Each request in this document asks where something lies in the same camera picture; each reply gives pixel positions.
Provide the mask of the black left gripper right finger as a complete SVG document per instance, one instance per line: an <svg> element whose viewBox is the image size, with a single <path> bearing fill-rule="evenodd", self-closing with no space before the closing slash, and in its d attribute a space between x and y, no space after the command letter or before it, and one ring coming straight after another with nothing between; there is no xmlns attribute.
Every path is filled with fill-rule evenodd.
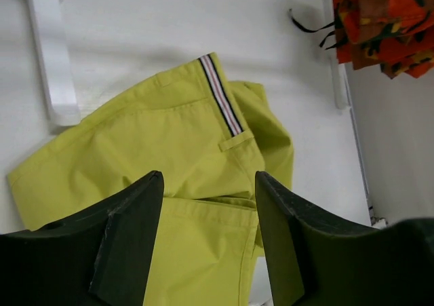
<svg viewBox="0 0 434 306"><path fill-rule="evenodd" d="M275 305L432 305L433 219L375 229L257 172L260 231Z"/></svg>

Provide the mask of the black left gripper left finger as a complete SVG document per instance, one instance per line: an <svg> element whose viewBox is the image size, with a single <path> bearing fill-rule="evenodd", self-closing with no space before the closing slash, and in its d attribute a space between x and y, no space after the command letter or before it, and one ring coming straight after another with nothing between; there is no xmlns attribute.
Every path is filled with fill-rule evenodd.
<svg viewBox="0 0 434 306"><path fill-rule="evenodd" d="M2 305L141 305L163 202L163 175L36 231L1 236Z"/></svg>

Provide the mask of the yellow-green trousers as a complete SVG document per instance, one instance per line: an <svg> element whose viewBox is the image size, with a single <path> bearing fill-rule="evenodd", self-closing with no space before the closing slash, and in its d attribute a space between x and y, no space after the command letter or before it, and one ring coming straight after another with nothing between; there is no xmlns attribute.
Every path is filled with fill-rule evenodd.
<svg viewBox="0 0 434 306"><path fill-rule="evenodd" d="M215 53L120 93L7 176L27 229L156 170L163 205L145 305L247 305L264 254L255 175L292 186L294 146L264 87L229 81Z"/></svg>

